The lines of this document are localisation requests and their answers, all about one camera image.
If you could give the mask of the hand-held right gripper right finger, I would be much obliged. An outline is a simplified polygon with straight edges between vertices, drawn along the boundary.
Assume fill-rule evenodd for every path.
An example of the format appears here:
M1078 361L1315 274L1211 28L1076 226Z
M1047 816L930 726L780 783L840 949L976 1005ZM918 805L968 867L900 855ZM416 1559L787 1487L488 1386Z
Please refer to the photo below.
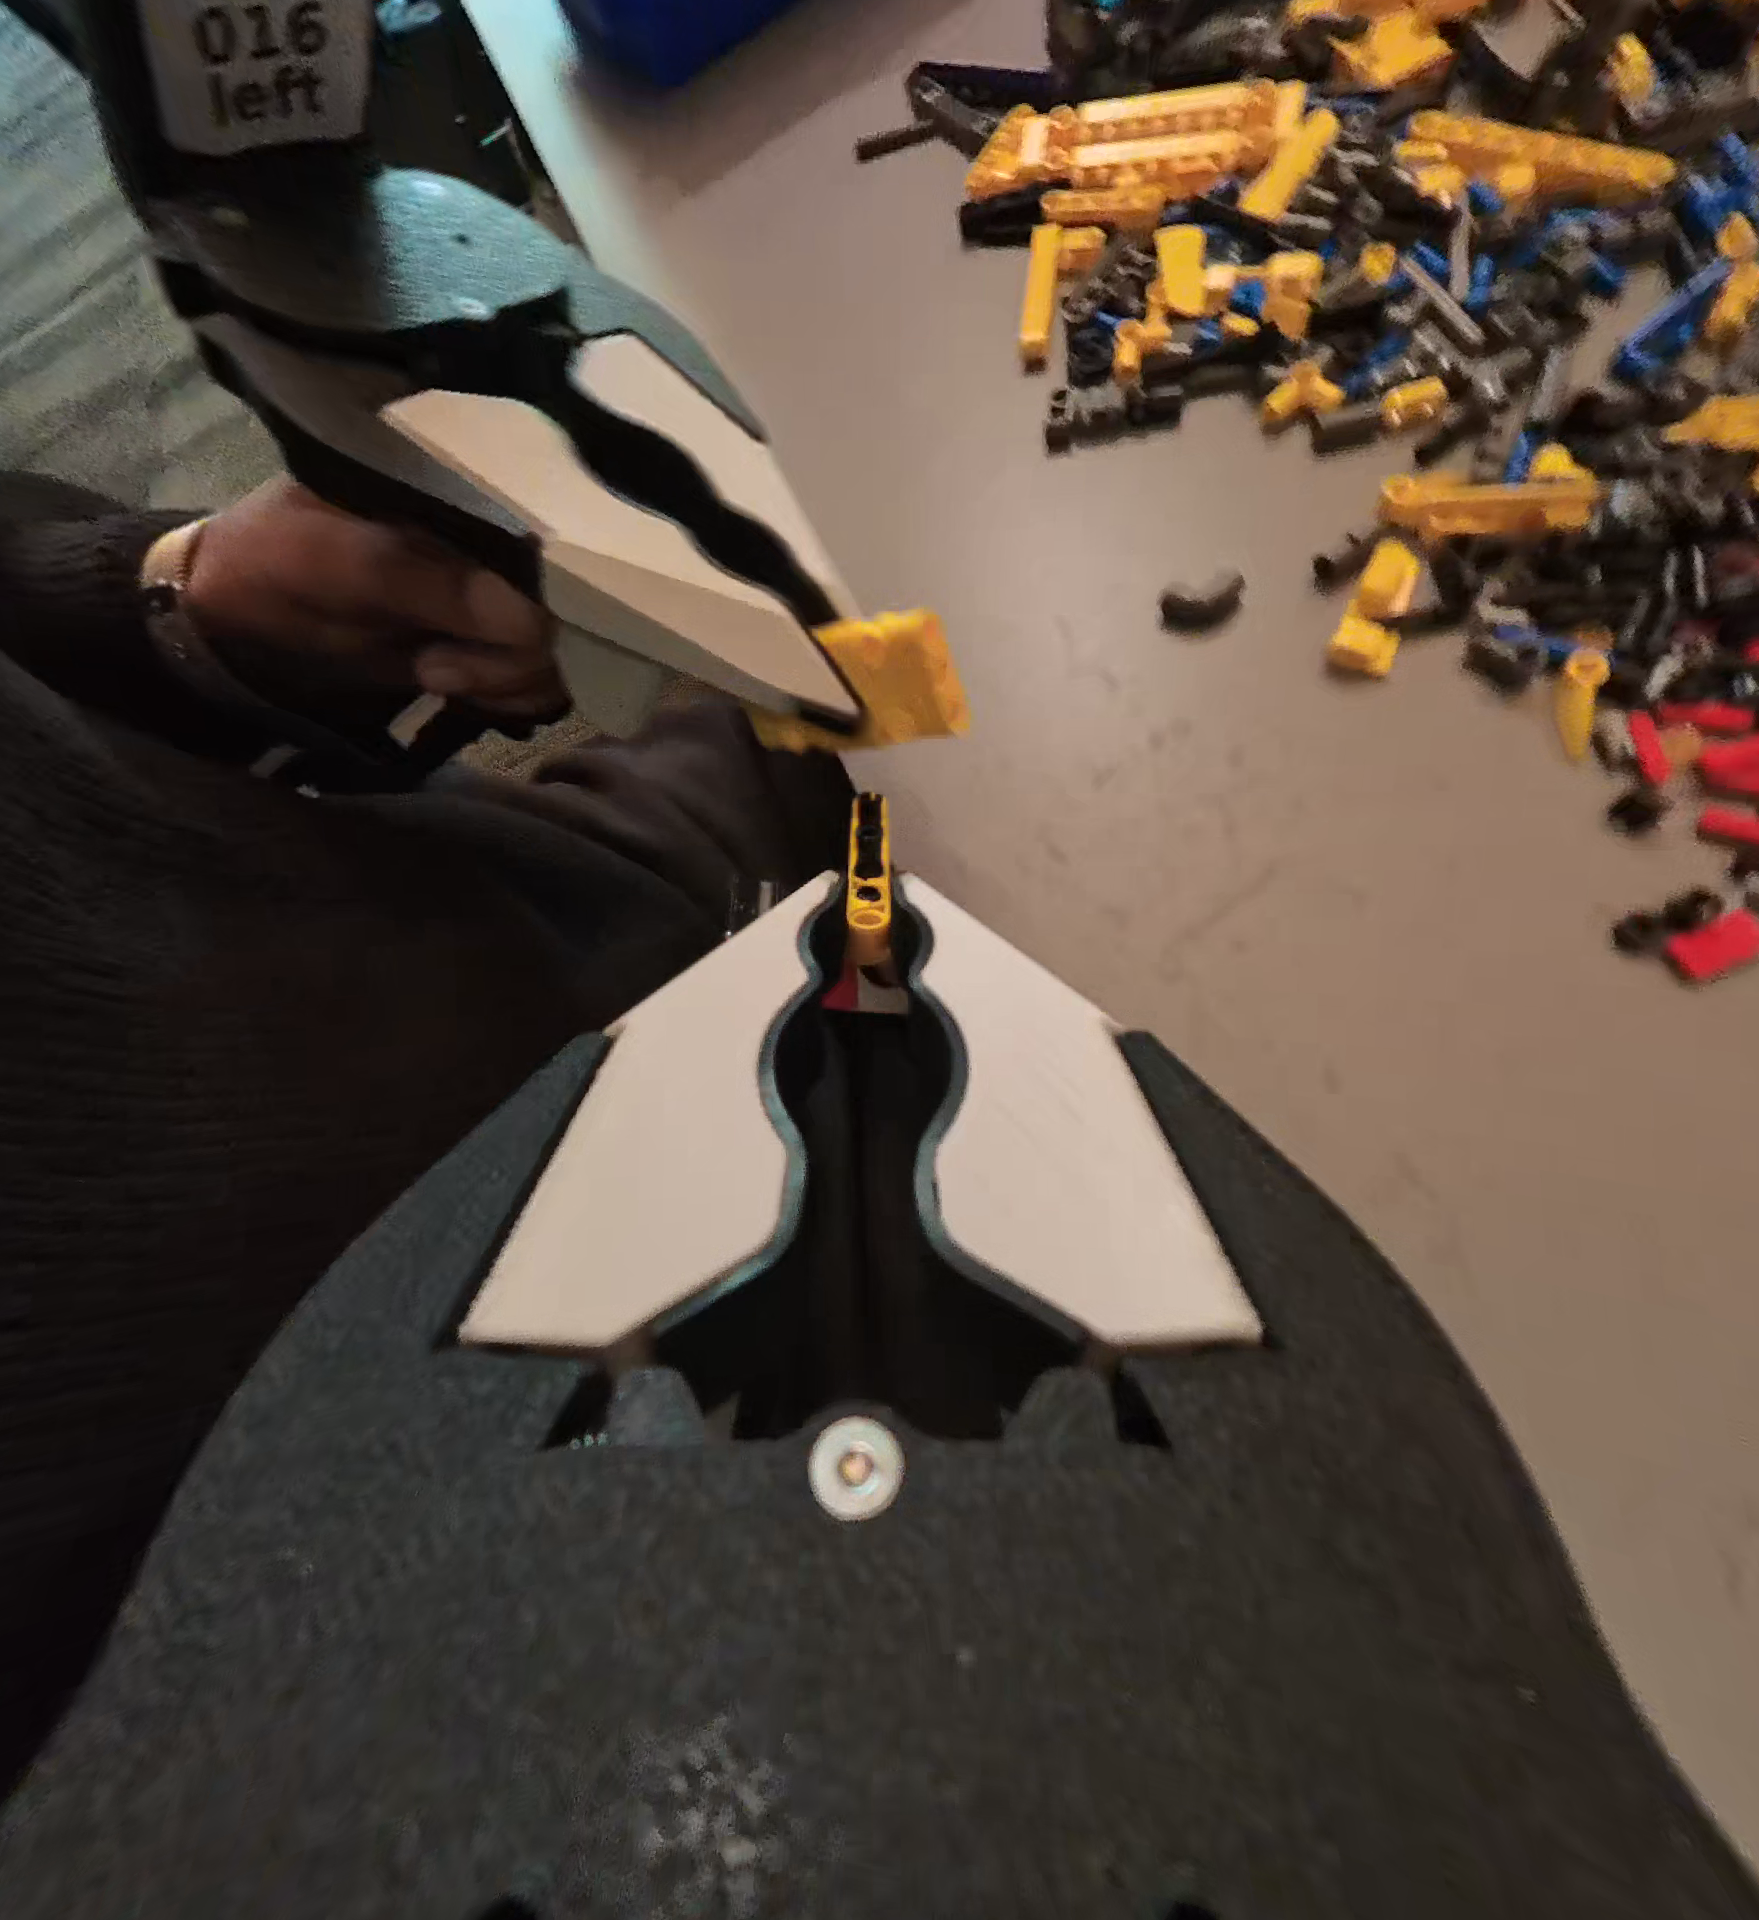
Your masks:
M918 877L911 975L954 1056L918 1156L940 1247L1085 1345L1257 1345L1263 1325L1093 999Z

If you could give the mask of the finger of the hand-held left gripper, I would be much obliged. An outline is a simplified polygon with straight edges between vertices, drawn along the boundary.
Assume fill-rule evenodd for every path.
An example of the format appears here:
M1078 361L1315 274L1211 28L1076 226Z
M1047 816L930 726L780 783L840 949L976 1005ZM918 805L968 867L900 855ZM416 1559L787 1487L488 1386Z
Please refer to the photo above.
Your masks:
M824 589L691 456L590 399L577 359L549 409L423 389L382 420L529 528L563 669L596 717L664 672L777 713L863 716L813 639L844 618Z
M714 401L686 372L635 332L587 341L577 385L614 415L645 425L701 469L723 503L770 528L824 589L832 616L861 616L772 446Z

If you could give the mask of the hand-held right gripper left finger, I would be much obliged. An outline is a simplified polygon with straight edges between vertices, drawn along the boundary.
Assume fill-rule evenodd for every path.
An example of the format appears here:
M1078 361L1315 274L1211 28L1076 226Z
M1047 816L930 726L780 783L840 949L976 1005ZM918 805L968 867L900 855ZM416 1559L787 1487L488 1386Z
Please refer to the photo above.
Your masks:
M819 873L615 1020L466 1309L465 1345L603 1356L770 1249L791 1147L762 1090L813 977Z

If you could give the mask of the yellow toy beam with holes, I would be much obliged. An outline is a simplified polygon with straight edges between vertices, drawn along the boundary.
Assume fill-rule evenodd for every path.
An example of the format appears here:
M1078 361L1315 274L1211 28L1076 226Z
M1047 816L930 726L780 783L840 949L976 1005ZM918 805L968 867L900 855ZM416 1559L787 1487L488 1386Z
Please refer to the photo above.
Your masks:
M844 756L973 731L973 705L934 610L837 618L813 627L813 639L859 695L863 716L849 732L837 732L795 713L749 706L750 731L767 750Z

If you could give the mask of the narrow yellow toy beam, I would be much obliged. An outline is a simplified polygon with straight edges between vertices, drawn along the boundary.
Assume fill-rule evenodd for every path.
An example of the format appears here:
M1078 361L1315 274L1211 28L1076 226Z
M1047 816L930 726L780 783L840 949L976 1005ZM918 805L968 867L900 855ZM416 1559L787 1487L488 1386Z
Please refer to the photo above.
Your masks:
M890 814L882 792L861 790L852 803L844 890L845 963L877 986L894 986L894 869Z

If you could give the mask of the person's left forearm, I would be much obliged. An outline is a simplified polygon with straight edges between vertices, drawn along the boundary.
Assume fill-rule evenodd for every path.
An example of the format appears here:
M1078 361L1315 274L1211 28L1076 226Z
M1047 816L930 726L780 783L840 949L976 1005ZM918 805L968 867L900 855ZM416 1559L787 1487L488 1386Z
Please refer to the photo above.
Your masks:
M0 473L0 657L92 705L180 689L147 627L143 572L161 535L189 519Z

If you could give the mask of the person's left hand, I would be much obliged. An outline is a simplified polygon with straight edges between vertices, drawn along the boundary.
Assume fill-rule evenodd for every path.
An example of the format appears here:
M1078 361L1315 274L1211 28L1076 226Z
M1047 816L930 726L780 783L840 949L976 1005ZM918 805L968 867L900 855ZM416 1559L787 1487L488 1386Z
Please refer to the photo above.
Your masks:
M546 610L425 533L280 477L209 515L179 607L210 657L284 712L437 696L494 717L568 705Z

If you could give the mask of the blue plastic bin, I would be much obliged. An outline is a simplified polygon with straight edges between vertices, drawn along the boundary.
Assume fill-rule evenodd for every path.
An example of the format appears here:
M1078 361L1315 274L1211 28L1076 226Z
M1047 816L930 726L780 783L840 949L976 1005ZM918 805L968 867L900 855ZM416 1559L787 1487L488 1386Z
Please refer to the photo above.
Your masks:
M681 86L795 2L558 2L584 52L653 87Z

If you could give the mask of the pile of toy building parts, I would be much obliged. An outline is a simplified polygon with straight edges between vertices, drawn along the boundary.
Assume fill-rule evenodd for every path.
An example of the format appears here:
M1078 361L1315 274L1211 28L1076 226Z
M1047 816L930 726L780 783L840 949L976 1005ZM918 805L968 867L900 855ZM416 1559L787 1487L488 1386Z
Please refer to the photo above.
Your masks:
M1025 257L1051 453L1238 396L1400 444L1315 558L1332 675L1462 639L1544 691L1618 835L1681 802L1725 879L1610 943L1759 961L1759 3L1045 3L1045 66L924 60L856 162L960 153Z

